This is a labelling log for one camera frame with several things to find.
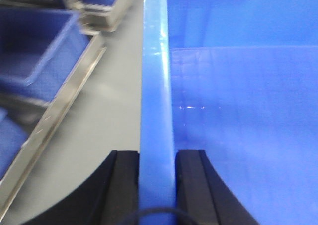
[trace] gray floor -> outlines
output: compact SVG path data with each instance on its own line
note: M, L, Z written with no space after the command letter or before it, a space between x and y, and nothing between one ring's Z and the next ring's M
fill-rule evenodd
M104 33L107 52L49 142L1 225L18 225L79 186L111 150L139 150L143 0L118 30Z

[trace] metal rail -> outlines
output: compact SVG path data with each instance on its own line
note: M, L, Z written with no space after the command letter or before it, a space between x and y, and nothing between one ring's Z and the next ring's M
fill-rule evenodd
M94 35L51 103L0 94L0 106L9 112L19 111L19 114L14 113L15 121L30 131L0 182L0 222L105 50L102 36Z

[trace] blue plastic edge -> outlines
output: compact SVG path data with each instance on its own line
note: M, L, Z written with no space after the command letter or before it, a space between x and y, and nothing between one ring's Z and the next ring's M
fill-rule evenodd
M144 0L140 209L175 206L167 0ZM151 215L142 225L172 225L172 215Z

